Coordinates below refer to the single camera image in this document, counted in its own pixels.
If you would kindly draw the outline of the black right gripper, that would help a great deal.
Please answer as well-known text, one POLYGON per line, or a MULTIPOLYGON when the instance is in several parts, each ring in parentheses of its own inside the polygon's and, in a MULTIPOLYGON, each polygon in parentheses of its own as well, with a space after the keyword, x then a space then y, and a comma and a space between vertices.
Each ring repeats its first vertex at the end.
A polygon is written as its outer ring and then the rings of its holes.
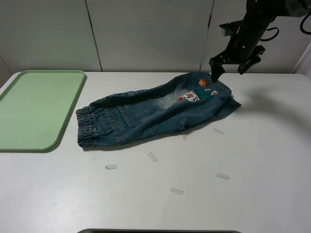
POLYGON ((240 64, 238 72, 244 74, 259 63, 264 47, 257 44, 275 18, 269 15, 246 14, 242 20, 219 25, 223 36, 230 36, 230 41, 221 57, 213 57, 209 61, 211 80, 216 82, 225 73, 223 64, 240 64))

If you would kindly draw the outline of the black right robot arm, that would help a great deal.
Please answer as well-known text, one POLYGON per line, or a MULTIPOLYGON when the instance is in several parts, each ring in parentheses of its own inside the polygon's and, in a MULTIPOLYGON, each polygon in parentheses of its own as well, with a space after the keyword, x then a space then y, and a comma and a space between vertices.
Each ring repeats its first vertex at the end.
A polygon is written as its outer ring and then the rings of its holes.
POLYGON ((259 63, 265 48, 258 43, 278 36, 279 28, 269 28, 277 17, 303 17, 300 31, 310 35, 304 29, 304 23, 310 16, 309 0, 248 0, 242 20, 219 25, 224 36, 230 36, 230 41, 224 51, 209 60, 211 80, 215 83, 225 73, 223 65, 237 65, 238 73, 243 75, 259 63))

